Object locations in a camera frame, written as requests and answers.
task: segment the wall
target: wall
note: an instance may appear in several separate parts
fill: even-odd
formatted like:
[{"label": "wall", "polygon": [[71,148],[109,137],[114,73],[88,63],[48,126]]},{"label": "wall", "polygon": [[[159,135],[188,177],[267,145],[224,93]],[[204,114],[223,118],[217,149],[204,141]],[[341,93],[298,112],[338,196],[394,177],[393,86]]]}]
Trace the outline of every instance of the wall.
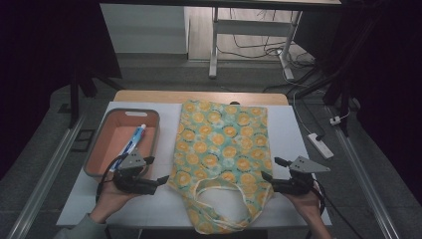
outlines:
[{"label": "wall", "polygon": [[185,7],[101,7],[116,53],[187,53]]}]

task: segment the table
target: table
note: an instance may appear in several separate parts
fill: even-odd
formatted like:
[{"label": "table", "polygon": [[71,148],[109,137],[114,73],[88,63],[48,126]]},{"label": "table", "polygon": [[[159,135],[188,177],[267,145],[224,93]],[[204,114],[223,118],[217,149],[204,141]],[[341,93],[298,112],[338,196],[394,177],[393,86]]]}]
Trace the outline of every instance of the table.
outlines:
[{"label": "table", "polygon": [[[167,175],[172,167],[172,150],[177,131],[181,103],[188,99],[208,100],[229,104],[233,101],[247,106],[265,106],[269,109],[269,139],[272,157],[295,160],[298,155],[307,157],[307,151],[292,107],[280,94],[204,93],[119,91],[107,110],[114,108],[154,109],[160,114],[160,136],[152,166],[151,179]],[[286,168],[274,165],[275,178],[289,178]],[[58,226],[72,227],[79,223],[95,206],[97,182],[81,170],[69,199],[57,222]],[[331,225],[325,213],[323,221]],[[154,195],[130,200],[107,223],[112,227],[128,228],[193,228],[180,195],[167,185],[158,187]],[[251,228],[307,226],[290,201],[276,193]]]},{"label": "table", "polygon": [[[313,3],[320,5],[340,5],[339,0],[297,0],[292,2]],[[294,80],[290,64],[287,56],[289,48],[292,44],[293,38],[298,27],[302,11],[298,11],[293,17],[292,22],[262,22],[262,21],[242,21],[242,20],[219,20],[218,7],[214,8],[213,15],[213,31],[212,31],[212,46],[210,57],[209,78],[215,79],[217,77],[217,37],[218,34],[233,34],[233,35],[252,35],[252,36],[273,36],[286,37],[286,44],[283,50],[279,50],[279,58],[282,63],[283,71],[287,81]]]}]

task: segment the white device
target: white device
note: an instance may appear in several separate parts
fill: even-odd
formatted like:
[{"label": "white device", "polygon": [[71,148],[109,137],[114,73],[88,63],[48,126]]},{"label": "white device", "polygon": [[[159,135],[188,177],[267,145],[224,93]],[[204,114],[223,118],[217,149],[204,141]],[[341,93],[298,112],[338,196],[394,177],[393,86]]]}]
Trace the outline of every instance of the white device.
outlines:
[{"label": "white device", "polygon": [[311,133],[308,135],[308,139],[316,147],[316,149],[322,154],[325,159],[332,158],[334,154],[329,150],[329,148],[323,143],[322,140],[317,140],[317,134]]}]

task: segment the white table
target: white table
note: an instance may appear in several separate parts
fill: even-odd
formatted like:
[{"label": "white table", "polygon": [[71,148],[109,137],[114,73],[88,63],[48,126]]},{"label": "white table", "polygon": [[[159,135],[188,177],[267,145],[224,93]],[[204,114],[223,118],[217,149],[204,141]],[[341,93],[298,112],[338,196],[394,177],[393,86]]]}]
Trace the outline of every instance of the white table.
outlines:
[{"label": "white table", "polygon": [[[279,156],[295,160],[299,155],[308,157],[292,107],[265,106],[269,109],[268,126],[272,159]],[[111,102],[107,111],[115,108],[152,109],[160,115],[160,136],[151,168],[151,179],[168,175],[172,167],[172,153],[179,122],[181,104]],[[289,171],[274,164],[274,177],[288,179]],[[69,199],[57,222],[58,226],[72,227],[80,222],[95,206],[97,182],[81,170]],[[325,212],[325,225],[331,225]],[[193,228],[179,194],[167,185],[158,187],[154,195],[130,200],[119,212],[109,218],[110,226],[128,228]],[[252,228],[307,226],[290,201],[275,193],[263,213],[251,224]]]}]

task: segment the yellow flower pattern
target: yellow flower pattern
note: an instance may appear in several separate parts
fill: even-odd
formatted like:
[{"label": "yellow flower pattern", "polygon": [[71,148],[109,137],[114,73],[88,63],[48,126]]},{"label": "yellow flower pattern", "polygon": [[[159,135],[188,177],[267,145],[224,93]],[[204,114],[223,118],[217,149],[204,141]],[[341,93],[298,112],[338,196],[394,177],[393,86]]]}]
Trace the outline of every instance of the yellow flower pattern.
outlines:
[{"label": "yellow flower pattern", "polygon": [[[261,171],[272,174],[267,109],[187,101],[182,105],[167,184],[183,198],[196,231],[224,234],[245,229],[273,195]],[[239,190],[248,216],[233,222],[197,200],[209,189]]]}]

